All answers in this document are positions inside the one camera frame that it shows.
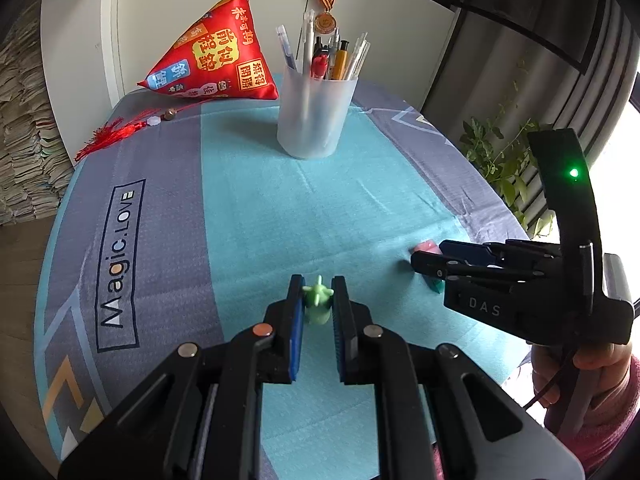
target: green toy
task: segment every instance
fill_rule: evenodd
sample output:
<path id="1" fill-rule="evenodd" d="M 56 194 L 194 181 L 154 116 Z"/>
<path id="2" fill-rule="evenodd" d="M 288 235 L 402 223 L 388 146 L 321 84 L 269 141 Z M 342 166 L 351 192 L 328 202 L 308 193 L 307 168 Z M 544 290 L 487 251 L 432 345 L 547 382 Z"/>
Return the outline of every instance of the green toy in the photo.
<path id="1" fill-rule="evenodd" d="M 304 285 L 305 293 L 305 319 L 309 323 L 324 325 L 331 316 L 331 297 L 334 290 L 322 284 L 322 276 L 318 276 L 318 282 L 313 286 Z"/>

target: pen holder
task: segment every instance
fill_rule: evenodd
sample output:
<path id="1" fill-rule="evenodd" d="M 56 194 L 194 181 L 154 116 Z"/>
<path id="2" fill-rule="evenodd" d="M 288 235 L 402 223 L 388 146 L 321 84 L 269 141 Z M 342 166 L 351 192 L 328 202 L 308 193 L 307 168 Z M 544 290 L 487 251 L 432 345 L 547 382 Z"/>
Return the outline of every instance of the pen holder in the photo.
<path id="1" fill-rule="evenodd" d="M 314 79 L 285 68 L 278 142 L 295 158 L 323 158 L 338 146 L 357 80 Z"/>

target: red pen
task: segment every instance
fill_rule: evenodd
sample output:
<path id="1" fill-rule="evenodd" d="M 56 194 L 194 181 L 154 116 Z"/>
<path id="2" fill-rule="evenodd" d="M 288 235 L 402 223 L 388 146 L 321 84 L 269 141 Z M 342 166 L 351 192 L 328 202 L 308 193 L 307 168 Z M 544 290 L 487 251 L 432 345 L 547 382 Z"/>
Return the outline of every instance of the red pen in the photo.
<path id="1" fill-rule="evenodd" d="M 325 50 L 321 50 L 311 62 L 311 77 L 316 79 L 323 79 L 329 68 L 329 53 Z"/>

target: red pillow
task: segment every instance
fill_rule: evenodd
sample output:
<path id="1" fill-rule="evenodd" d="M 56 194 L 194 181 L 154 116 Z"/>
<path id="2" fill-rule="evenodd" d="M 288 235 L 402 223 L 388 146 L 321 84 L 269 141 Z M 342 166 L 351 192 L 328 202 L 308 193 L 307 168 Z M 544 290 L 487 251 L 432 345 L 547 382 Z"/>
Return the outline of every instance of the red pillow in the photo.
<path id="1" fill-rule="evenodd" d="M 248 0 L 220 0 L 138 84 L 183 97 L 277 99 L 254 30 Z"/>

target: stack of papers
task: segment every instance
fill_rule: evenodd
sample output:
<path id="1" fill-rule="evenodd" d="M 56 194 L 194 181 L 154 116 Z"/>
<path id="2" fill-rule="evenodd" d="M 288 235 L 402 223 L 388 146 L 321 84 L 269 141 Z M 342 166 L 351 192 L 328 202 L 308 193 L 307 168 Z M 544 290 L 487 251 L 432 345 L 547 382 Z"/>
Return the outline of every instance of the stack of papers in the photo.
<path id="1" fill-rule="evenodd" d="M 55 214 L 72 175 L 47 94 L 34 0 L 0 46 L 0 224 Z"/>

